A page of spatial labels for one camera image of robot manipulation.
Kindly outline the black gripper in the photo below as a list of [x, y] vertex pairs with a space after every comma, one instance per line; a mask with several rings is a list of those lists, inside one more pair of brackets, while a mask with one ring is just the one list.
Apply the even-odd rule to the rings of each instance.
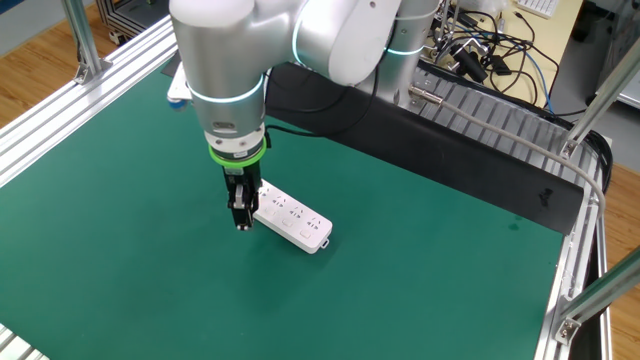
[[260, 163], [255, 162], [242, 168], [224, 167], [223, 172], [229, 193], [228, 207], [235, 227], [237, 230], [247, 231], [253, 226], [252, 213], [258, 211], [260, 206]]

